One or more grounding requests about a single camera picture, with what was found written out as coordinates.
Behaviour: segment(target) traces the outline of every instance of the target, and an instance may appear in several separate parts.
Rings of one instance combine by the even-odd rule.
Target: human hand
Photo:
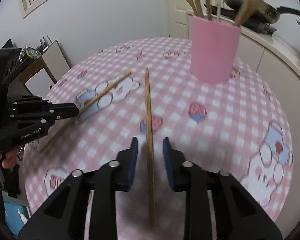
[[[19,149],[14,149],[5,155],[5,159],[2,162],[2,167],[4,169],[10,169],[13,168],[17,163],[17,155],[18,155]]]

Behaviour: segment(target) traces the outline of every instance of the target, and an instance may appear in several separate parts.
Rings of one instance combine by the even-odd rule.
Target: pan handle
[[[300,11],[292,9],[292,8],[284,7],[284,6],[278,7],[277,11],[280,14],[294,14],[294,15],[300,16]]]

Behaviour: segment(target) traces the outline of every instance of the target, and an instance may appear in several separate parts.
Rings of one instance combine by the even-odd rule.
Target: pink checkered tablecloth
[[[132,190],[116,193],[119,240],[183,239],[185,193],[170,190],[162,141],[203,169],[229,170],[276,220],[288,195],[292,140],[287,118],[269,85],[236,59],[229,82],[208,85],[190,73],[191,41],[153,38],[105,49],[73,67],[46,99],[82,107],[122,73],[132,71],[110,93],[40,155],[47,138],[27,145],[26,193],[35,212],[75,169],[99,169],[139,141]],[[157,227],[149,227],[145,134],[145,68],[149,68],[154,130]],[[50,129],[51,137],[63,121]]]

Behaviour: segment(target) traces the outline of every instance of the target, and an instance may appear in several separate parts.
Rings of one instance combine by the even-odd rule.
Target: cartoon character print
[[[83,90],[77,95],[77,103],[79,108],[84,107],[90,100],[97,96],[100,92],[106,89],[109,85],[115,83],[118,79],[124,76],[124,73],[120,73],[115,76],[115,78],[108,81],[103,81],[97,85],[94,91]],[[100,100],[96,101],[91,107],[89,107],[83,114],[79,117],[79,122],[83,122],[90,118],[92,115],[100,110],[108,108],[112,103],[118,103],[130,94],[130,92],[138,90],[140,87],[140,82],[133,80],[132,77],[127,77],[122,80],[117,86],[112,88],[107,94],[105,94]]]
[[[284,167],[291,167],[292,160],[292,152],[283,142],[281,126],[272,121],[259,152],[250,158],[248,174],[241,179],[241,184],[265,207],[282,182]]]
[[[118,48],[117,48],[116,53],[131,49],[131,48],[133,48],[132,45],[131,46],[129,46],[129,45],[119,45]]]
[[[139,60],[140,58],[144,57],[145,55],[140,52],[139,54],[135,55],[135,57],[137,58],[137,60]]]
[[[263,94],[270,99],[271,93],[265,87],[263,87]]]
[[[152,116],[152,131],[153,131],[154,134],[157,131],[160,130],[160,128],[162,127],[162,125],[163,125],[163,119],[162,119],[162,117],[153,115]],[[147,131],[147,129],[146,129],[146,117],[144,117],[144,119],[140,123],[140,131],[141,132],[146,132]]]
[[[183,51],[168,50],[168,49],[165,49],[163,51],[163,56],[164,56],[165,59],[177,58],[182,54],[186,54],[186,53],[183,52]]]
[[[68,175],[69,173],[64,168],[50,168],[44,178],[47,195],[50,196]]]
[[[202,104],[192,102],[189,107],[189,116],[196,122],[200,122],[207,117],[207,110]]]
[[[236,77],[240,77],[242,70],[238,69],[238,68],[232,68],[231,72],[230,72],[230,78],[236,78]]]
[[[77,103],[79,108],[83,108],[87,105],[95,96],[97,95],[96,91],[93,90],[83,90],[77,95]],[[92,106],[90,106],[86,111],[84,111],[78,118],[79,123],[84,122],[92,115],[97,113],[99,110],[106,109],[112,102],[112,94],[105,94],[100,100],[96,101]]]
[[[68,81],[68,79],[63,79],[60,83],[59,83],[59,85],[58,85],[58,87],[62,87],[66,82]]]
[[[34,140],[32,142],[29,142],[29,146],[31,146],[34,150],[37,149],[38,145],[39,145],[39,140]]]
[[[80,74],[77,76],[77,79],[83,78],[87,74],[87,71],[81,71]]]

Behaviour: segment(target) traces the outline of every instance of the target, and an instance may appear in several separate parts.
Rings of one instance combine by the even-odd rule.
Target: metal screw head
[[[225,170],[219,171],[219,174],[220,174],[221,176],[224,176],[224,177],[228,177],[228,176],[230,175],[230,173],[227,172],[227,171],[225,171]]]
[[[81,170],[74,170],[72,171],[71,175],[74,176],[75,178],[80,177],[83,174]]]
[[[182,166],[184,166],[185,168],[191,168],[193,166],[193,163],[186,161],[182,164]]]
[[[118,167],[120,165],[120,163],[118,161],[110,161],[109,162],[109,166],[111,168],[115,168],[115,167]]]

